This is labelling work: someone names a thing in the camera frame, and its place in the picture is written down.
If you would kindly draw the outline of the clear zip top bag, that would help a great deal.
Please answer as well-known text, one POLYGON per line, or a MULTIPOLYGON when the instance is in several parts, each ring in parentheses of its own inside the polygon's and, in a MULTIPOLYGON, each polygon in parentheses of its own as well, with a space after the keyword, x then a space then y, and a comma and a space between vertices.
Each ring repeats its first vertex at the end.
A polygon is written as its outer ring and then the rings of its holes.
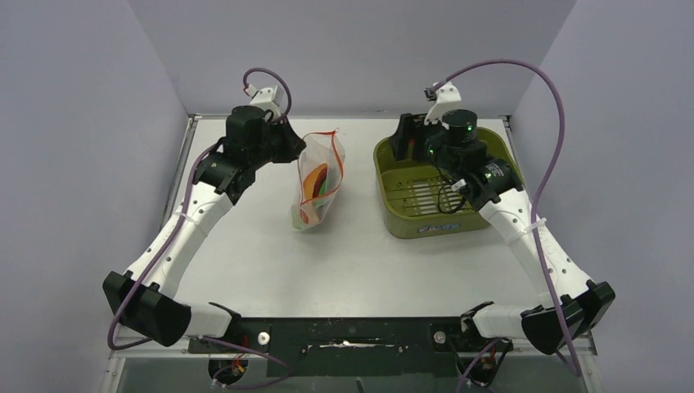
POLYGON ((338 130, 302 137, 306 147, 296 161, 297 191, 291 205, 292 226, 299 231, 324 221, 345 176, 345 149, 338 130))

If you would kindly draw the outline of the green toy chili pepper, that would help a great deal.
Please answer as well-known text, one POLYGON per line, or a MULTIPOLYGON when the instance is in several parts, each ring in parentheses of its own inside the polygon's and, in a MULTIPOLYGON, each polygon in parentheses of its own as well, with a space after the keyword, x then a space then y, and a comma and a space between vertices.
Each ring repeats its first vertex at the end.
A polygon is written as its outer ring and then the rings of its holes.
POLYGON ((321 178, 322 182, 320 184, 320 188, 318 189, 319 197, 326 195, 330 191, 332 185, 332 178, 333 176, 330 173, 326 173, 326 175, 321 178))

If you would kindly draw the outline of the olive green plastic tub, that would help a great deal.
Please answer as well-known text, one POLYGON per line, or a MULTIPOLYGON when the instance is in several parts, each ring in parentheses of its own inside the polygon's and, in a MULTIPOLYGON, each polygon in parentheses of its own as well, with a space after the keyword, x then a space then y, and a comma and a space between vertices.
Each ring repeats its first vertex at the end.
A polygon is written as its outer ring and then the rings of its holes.
POLYGON ((431 162, 396 161, 386 138, 374 163, 385 227, 401 239, 485 229, 482 209, 523 188, 506 143, 485 128, 444 129, 431 162))

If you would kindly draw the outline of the green toy starfruit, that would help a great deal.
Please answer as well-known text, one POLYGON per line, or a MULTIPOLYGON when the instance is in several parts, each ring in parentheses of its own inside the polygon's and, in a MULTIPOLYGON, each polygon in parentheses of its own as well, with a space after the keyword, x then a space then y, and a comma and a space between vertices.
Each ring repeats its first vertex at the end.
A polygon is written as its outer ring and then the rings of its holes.
POLYGON ((323 221, 323 207, 316 207, 313 204, 302 206, 292 206, 291 221, 295 230, 304 231, 319 225, 323 221))

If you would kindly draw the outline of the small red toy piece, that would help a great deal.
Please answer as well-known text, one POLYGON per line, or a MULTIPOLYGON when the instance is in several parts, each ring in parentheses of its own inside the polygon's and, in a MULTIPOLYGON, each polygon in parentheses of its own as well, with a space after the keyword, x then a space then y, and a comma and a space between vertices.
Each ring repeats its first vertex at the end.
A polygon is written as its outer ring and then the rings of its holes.
POLYGON ((414 140, 414 139, 411 139, 411 140, 408 142, 408 150, 407 150, 408 159, 412 160, 414 151, 415 151, 415 140, 414 140))

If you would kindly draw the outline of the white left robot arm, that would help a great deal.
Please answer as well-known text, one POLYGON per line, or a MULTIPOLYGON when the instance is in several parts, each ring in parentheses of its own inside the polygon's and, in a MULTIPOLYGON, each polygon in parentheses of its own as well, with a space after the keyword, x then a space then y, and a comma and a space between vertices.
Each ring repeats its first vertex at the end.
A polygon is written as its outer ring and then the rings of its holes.
POLYGON ((107 333, 111 350, 116 330, 126 327, 145 344, 171 346, 184 337, 223 337, 239 318, 218 303, 177 301, 180 282, 219 220, 237 204, 267 164, 297 160, 305 141, 284 116, 257 106, 238 106, 227 117, 225 134, 194 161, 183 199, 142 255, 124 273, 110 272, 102 287, 114 317, 107 333))

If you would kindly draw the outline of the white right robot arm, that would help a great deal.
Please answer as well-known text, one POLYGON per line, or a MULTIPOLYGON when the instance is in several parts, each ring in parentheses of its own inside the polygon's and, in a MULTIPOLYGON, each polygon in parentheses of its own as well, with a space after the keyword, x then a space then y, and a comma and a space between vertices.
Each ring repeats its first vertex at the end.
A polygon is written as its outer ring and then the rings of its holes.
POLYGON ((460 337, 478 350, 492 338, 523 339, 552 355, 590 331, 615 300, 563 250, 539 216, 513 164, 480 138, 476 113, 452 110, 435 124, 405 113, 389 138, 396 161, 433 166, 505 241, 531 281, 539 304, 531 309, 486 301, 462 315, 460 337))

